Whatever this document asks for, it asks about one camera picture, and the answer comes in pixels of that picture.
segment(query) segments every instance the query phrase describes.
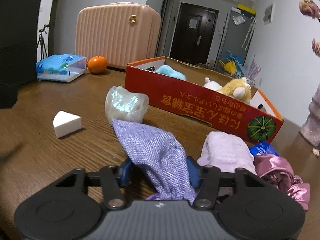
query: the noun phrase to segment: pink suitcase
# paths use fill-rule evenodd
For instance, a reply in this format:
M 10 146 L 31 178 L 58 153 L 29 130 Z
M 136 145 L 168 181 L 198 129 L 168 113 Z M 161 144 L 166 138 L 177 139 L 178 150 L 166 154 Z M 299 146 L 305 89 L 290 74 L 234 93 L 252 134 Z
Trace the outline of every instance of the pink suitcase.
M 76 26 L 75 54 L 104 56 L 108 66 L 125 69 L 127 63 L 155 56 L 161 16 L 147 5 L 113 3 L 84 8 Z

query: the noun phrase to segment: pink satin fabric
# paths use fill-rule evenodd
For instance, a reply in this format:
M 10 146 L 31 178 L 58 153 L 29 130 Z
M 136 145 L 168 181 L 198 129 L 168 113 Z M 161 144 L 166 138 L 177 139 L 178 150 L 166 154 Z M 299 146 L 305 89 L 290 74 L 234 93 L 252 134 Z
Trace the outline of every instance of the pink satin fabric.
M 274 187 L 297 201 L 305 211 L 310 202 L 310 184 L 303 183 L 293 174 L 290 163 L 282 157 L 272 154 L 256 156 L 253 161 L 257 176 L 270 182 Z

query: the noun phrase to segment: pumpkin picture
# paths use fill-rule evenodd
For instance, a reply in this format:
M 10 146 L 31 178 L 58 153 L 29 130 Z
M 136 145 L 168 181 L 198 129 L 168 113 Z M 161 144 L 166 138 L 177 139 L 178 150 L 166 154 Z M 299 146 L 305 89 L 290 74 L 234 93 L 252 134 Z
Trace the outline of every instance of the pumpkin picture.
M 259 116 L 253 119 L 247 128 L 247 136 L 253 142 L 268 140 L 276 130 L 276 123 L 269 116 Z
M 100 74 L 106 70 L 107 65 L 108 63 L 105 57 L 96 56 L 89 60 L 88 69 L 92 74 Z

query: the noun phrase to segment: purple cloth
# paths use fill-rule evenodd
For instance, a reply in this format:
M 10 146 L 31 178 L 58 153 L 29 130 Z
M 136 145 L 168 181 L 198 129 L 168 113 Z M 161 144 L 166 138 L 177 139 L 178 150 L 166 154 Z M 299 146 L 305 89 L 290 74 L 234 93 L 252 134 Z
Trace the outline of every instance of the purple cloth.
M 253 156 L 246 143 L 241 138 L 225 132 L 209 133 L 197 162 L 200 166 L 216 166 L 223 172 L 235 172 L 236 168 L 245 168 L 256 174 Z
M 149 197 L 146 198 L 146 200 L 159 200 L 160 194 L 159 193 L 154 193 L 150 195 Z
M 146 171 L 158 191 L 154 200 L 187 199 L 193 203 L 196 193 L 190 185 L 186 154 L 171 133 L 115 119 L 113 128 L 131 161 Z
M 290 163 L 282 157 L 272 154 L 256 156 L 253 161 L 257 175 L 270 182 L 274 187 L 297 201 L 305 211 L 310 202 L 310 184 L 303 183 L 293 174 Z

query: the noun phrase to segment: blue package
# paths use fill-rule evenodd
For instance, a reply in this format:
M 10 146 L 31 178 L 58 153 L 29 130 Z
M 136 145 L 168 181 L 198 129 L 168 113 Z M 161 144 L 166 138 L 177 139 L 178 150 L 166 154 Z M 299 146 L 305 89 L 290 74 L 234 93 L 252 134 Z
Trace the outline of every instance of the blue package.
M 71 54 L 52 55 L 36 64 L 37 74 L 68 74 L 68 66 L 84 57 Z
M 263 154 L 273 154 L 275 156 L 279 156 L 276 150 L 266 141 L 251 147 L 249 151 L 253 155 L 253 157 L 263 155 Z

